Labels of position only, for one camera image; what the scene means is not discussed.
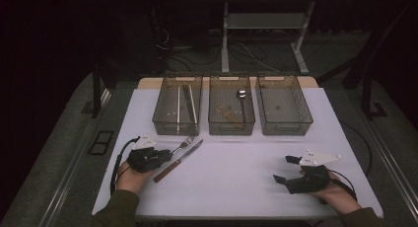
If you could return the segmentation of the person's right hand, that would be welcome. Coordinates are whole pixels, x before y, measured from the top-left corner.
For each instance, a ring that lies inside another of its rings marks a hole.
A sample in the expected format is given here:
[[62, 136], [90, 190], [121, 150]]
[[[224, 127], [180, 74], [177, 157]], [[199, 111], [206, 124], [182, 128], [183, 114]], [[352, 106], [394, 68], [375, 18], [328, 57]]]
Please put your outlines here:
[[338, 177], [332, 172], [329, 172], [329, 176], [331, 181], [327, 187], [317, 192], [311, 192], [311, 195], [324, 200], [339, 215], [349, 214], [361, 209], [361, 205], [349, 192], [333, 182], [333, 180], [338, 180]]

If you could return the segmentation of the metal floor rail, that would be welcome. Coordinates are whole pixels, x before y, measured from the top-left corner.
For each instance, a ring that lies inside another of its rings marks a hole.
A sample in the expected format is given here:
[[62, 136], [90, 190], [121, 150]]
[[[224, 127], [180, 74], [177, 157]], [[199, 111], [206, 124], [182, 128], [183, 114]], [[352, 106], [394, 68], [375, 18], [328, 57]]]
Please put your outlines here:
[[360, 127], [372, 148], [370, 176], [379, 199], [418, 212], [418, 132], [408, 122], [386, 119], [365, 120]]
[[77, 90], [45, 144], [45, 169], [52, 188], [47, 207], [38, 227], [53, 227], [67, 195], [77, 180], [90, 141], [99, 123], [94, 101], [106, 107], [111, 92], [104, 89], [96, 95], [92, 90]]

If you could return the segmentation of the black floor frame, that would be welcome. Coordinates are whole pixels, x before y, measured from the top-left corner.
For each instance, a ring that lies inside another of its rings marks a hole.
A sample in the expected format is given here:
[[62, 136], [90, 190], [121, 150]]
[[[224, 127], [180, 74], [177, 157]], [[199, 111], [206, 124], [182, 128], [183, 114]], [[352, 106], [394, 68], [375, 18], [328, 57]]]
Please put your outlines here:
[[111, 130], [100, 130], [88, 150], [89, 155], [102, 156], [107, 152], [110, 141], [113, 137], [113, 131]]

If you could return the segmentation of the black metal stand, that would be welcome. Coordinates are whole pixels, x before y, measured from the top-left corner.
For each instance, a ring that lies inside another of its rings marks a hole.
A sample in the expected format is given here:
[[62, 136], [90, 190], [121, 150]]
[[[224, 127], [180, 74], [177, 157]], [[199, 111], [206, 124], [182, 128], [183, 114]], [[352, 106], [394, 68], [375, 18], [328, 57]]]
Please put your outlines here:
[[373, 80], [371, 78], [364, 78], [362, 89], [362, 111], [368, 120], [374, 117], [387, 116], [380, 103], [372, 101]]
[[114, 71], [113, 61], [110, 58], [101, 59], [93, 67], [93, 114], [96, 118], [102, 108], [102, 94], [106, 89], [114, 89], [117, 84], [117, 74]]

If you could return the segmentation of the white table frame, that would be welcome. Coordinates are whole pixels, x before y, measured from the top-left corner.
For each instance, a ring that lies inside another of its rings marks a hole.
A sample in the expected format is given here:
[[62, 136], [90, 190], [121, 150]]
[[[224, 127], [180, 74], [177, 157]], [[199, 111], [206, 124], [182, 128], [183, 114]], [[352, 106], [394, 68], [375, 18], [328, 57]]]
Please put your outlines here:
[[[306, 59], [303, 57], [301, 47], [318, 0], [305, 0], [306, 8], [300, 12], [284, 10], [274, 13], [235, 13], [230, 11], [230, 3], [233, 0], [224, 1], [221, 63], [222, 71], [230, 70], [229, 61], [229, 30], [298, 30], [298, 37], [290, 44], [293, 56], [297, 62], [299, 71], [305, 75], [309, 73]], [[249, 0], [256, 1], [282, 1], [282, 0]]]

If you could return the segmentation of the steel fork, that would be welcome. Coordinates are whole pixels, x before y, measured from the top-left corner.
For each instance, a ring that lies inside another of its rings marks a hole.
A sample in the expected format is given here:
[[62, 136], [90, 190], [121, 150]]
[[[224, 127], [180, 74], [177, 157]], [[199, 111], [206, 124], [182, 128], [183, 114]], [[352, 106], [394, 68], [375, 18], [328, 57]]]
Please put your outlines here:
[[171, 152], [171, 154], [174, 155], [179, 150], [188, 147], [193, 142], [194, 138], [195, 136], [188, 136], [174, 151]]

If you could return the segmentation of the person's left hand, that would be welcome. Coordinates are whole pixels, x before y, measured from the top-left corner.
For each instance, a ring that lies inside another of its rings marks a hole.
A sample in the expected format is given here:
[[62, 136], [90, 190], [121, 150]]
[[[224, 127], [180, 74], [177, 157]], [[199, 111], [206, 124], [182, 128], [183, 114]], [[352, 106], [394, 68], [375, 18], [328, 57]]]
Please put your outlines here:
[[117, 181], [115, 188], [117, 190], [127, 190], [138, 194], [146, 181], [154, 174], [153, 171], [146, 173], [139, 173], [130, 168], [130, 166], [123, 162], [117, 171]]

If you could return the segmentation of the wooden handled steel knife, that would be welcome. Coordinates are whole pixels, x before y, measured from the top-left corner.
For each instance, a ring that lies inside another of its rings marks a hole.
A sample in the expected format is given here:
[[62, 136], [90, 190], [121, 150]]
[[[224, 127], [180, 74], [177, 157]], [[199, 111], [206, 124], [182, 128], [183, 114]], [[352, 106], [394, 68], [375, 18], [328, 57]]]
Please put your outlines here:
[[163, 171], [161, 171], [153, 181], [155, 183], [160, 182], [165, 176], [167, 176], [171, 171], [173, 171], [180, 163], [182, 163], [186, 158], [188, 158], [193, 152], [195, 152], [203, 143], [204, 139], [201, 139], [197, 142], [192, 148], [186, 151], [181, 157], [176, 159], [173, 163], [171, 163], [168, 167], [166, 167]]

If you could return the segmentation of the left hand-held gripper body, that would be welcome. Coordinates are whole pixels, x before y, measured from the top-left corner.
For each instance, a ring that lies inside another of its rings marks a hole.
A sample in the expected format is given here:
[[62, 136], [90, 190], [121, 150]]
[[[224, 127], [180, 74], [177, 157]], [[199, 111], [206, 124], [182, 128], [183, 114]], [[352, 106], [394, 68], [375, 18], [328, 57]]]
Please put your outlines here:
[[140, 137], [133, 145], [128, 158], [128, 165], [139, 173], [146, 173], [161, 167], [157, 142], [150, 136]]

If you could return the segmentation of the steel chopstick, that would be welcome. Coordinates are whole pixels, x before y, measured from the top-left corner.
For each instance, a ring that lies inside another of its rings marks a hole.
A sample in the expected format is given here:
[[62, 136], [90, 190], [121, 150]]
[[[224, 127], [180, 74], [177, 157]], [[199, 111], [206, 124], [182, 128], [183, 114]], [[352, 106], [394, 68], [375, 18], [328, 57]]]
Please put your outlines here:
[[188, 110], [189, 110], [189, 114], [190, 114], [190, 119], [193, 122], [193, 116], [192, 116], [192, 113], [191, 113], [191, 102], [190, 102], [190, 97], [189, 97], [189, 92], [188, 92], [188, 85], [184, 85], [184, 91], [185, 91], [186, 102], [187, 102], [187, 106], [188, 106]]

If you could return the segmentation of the amber plastic spoon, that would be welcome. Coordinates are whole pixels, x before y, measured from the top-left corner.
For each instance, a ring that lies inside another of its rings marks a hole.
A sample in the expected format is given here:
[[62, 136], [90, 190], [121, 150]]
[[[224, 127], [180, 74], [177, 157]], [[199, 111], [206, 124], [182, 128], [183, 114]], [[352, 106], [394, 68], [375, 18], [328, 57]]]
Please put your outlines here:
[[217, 106], [216, 111], [220, 113], [225, 119], [234, 123], [235, 125], [243, 126], [243, 124], [235, 116], [233, 116], [228, 110], [226, 110], [223, 106], [221, 105]]

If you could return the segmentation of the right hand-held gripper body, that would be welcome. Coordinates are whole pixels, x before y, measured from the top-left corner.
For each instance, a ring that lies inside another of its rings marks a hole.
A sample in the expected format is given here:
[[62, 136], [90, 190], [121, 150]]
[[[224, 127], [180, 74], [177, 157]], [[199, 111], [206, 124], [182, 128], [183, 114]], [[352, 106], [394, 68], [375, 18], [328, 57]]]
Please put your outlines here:
[[303, 176], [287, 180], [286, 188], [290, 194], [316, 192], [324, 189], [330, 181], [325, 165], [340, 159], [340, 155], [308, 150], [301, 156], [299, 164]]

